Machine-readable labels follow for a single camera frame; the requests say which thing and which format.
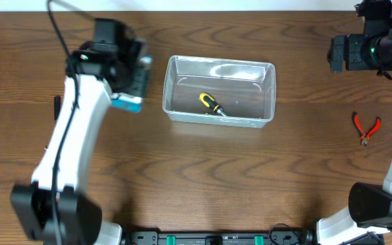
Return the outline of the stubby yellow black screwdriver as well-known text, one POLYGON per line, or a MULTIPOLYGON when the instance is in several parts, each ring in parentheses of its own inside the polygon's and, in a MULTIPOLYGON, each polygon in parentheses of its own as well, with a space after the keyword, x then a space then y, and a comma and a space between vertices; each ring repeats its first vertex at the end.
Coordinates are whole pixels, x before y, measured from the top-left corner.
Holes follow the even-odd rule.
POLYGON ((209 109, 211 109, 215 114, 219 116, 227 116, 223 107, 208 93, 201 93, 199 95, 200 101, 209 109))

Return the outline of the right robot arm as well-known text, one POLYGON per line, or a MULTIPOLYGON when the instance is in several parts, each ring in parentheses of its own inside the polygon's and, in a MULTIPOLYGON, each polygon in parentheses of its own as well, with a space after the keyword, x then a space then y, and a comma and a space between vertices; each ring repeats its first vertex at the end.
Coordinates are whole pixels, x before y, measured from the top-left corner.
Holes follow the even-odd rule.
MULTIPOLYGON (((392 81, 392 1, 362 1, 355 11, 363 33, 331 39, 331 71, 370 70, 392 81)), ((348 205, 316 222, 312 243, 384 244, 387 233, 392 233, 392 159, 382 184, 355 183, 348 205)))

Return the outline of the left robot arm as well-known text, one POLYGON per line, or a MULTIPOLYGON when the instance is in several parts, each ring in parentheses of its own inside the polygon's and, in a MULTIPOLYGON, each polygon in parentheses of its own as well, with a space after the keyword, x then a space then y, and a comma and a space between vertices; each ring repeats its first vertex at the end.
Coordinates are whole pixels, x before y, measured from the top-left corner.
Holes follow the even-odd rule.
POLYGON ((146 42, 118 20, 97 18, 93 39, 65 64, 65 91, 46 151, 28 185, 10 201, 30 240, 45 244, 124 244, 123 228, 103 219, 86 194, 93 149, 109 108, 138 113, 152 57, 146 42))

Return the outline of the blue screw box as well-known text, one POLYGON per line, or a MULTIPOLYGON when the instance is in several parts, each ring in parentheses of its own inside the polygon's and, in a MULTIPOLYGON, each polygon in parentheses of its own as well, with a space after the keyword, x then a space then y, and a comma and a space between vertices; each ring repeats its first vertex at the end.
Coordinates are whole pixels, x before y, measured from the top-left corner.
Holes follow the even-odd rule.
POLYGON ((112 93, 112 107, 134 113, 139 113, 142 110, 151 78, 152 60, 153 57, 149 54, 137 59, 129 86, 122 92, 112 93))

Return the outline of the small claw hammer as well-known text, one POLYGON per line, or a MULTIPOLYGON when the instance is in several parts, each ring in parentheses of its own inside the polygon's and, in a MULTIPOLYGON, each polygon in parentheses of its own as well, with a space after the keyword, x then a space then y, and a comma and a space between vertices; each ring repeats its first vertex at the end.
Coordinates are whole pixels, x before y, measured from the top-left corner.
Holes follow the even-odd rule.
POLYGON ((59 95, 54 97, 54 120, 57 121, 61 111, 61 97, 59 95))

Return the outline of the clear plastic container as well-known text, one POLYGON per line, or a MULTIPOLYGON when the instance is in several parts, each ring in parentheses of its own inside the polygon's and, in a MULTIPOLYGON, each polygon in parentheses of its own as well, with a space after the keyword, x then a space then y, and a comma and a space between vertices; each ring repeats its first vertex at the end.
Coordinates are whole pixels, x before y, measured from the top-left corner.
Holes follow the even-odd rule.
POLYGON ((274 118, 276 68, 272 63, 196 56, 170 57, 163 111, 171 120, 263 128, 274 118), (208 93, 223 107, 219 116, 199 99, 208 93))

